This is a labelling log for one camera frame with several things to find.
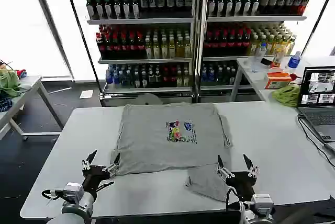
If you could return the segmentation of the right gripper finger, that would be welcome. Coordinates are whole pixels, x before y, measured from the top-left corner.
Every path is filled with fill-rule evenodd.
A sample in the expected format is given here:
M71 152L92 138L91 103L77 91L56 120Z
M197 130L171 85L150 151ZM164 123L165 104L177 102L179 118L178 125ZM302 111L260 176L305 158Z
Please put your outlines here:
M245 154L243 154L243 158L245 161L245 164L248 168L248 176L249 177L257 177L258 173L259 173L259 167L254 165L253 162L251 161L251 159L249 159Z
M235 177L235 175L224 166L224 163L223 163L220 155L218 155L217 174L222 180L226 180L227 178L234 178Z

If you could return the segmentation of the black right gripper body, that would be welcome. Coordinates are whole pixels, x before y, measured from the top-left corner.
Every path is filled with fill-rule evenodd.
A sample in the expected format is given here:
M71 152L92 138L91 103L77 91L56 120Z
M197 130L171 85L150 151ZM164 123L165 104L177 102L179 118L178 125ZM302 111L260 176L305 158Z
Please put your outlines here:
M256 177L249 176L247 171L232 172L234 177L226 178L226 184L233 187L239 199L251 199L255 194L253 186L256 184Z

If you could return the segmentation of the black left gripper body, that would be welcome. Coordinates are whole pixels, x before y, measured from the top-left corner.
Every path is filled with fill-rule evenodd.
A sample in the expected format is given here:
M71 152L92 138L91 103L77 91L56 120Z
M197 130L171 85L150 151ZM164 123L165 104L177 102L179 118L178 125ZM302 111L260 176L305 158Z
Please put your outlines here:
M96 196L100 183L110 179L110 173L108 171L103 171L104 168L106 167L92 165L89 169L82 170L84 176L82 186L85 192L90 193L92 196Z

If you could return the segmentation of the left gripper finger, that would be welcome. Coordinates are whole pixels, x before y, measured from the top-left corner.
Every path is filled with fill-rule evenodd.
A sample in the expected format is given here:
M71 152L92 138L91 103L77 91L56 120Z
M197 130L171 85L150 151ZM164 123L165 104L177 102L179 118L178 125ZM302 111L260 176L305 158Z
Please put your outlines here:
M83 169L82 170L83 171L89 170L91 168L91 163L93 162L96 153L97 153L97 150L95 150L92 153L90 153L85 160L82 160L82 165L83 165Z
M109 173L110 176L115 176L119 168L119 162L120 162L120 153L116 155L112 164L108 167L103 168L102 171Z

